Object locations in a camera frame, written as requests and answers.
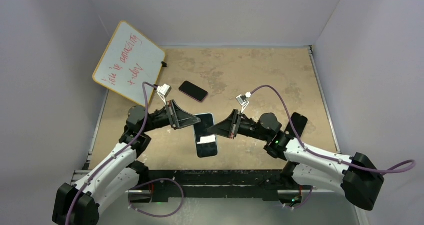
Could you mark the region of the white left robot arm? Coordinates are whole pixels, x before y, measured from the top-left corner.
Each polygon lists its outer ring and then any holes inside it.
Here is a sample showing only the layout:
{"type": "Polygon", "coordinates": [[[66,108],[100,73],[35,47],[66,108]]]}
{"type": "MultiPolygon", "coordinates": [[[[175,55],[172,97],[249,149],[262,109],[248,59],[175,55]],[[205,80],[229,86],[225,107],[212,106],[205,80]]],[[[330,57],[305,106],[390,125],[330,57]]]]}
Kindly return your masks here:
{"type": "Polygon", "coordinates": [[[57,190],[52,221],[57,225],[96,225],[122,194],[148,186],[149,168],[138,161],[152,140],[147,132],[167,126],[179,130],[200,122],[174,100],[151,114],[143,106],[133,106],[124,133],[110,154],[73,185],[64,183],[57,190]]]}

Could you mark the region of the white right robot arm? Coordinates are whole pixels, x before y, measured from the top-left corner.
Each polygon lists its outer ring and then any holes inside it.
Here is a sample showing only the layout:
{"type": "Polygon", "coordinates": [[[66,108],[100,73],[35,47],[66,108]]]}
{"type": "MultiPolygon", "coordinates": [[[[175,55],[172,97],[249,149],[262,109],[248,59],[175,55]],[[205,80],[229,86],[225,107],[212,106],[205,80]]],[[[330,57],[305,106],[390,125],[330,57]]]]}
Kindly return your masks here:
{"type": "Polygon", "coordinates": [[[302,146],[294,132],[282,131],[282,124],[273,113],[264,113],[254,121],[235,109],[226,120],[207,131],[229,139],[242,135],[265,141],[264,150],[272,158],[287,162],[280,176],[284,187],[302,185],[333,191],[366,211],[373,210],[385,181],[362,153],[349,156],[309,144],[302,146]]]}

